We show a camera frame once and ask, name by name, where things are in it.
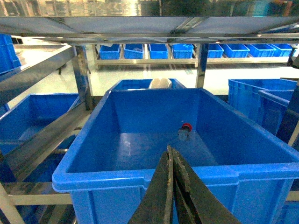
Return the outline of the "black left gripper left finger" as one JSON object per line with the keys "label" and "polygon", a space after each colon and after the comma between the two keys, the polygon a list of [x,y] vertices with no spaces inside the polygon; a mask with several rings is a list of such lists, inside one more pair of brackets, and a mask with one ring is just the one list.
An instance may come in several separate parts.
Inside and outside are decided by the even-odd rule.
{"label": "black left gripper left finger", "polygon": [[130,224],[171,224],[173,220],[173,158],[165,151]]}

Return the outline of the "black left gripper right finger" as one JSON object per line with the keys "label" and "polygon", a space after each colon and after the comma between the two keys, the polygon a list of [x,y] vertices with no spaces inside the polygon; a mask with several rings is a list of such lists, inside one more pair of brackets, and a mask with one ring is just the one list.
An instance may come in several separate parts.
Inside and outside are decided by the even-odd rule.
{"label": "black left gripper right finger", "polygon": [[214,196],[184,157],[167,147],[173,158],[174,199],[180,224],[239,224]]}

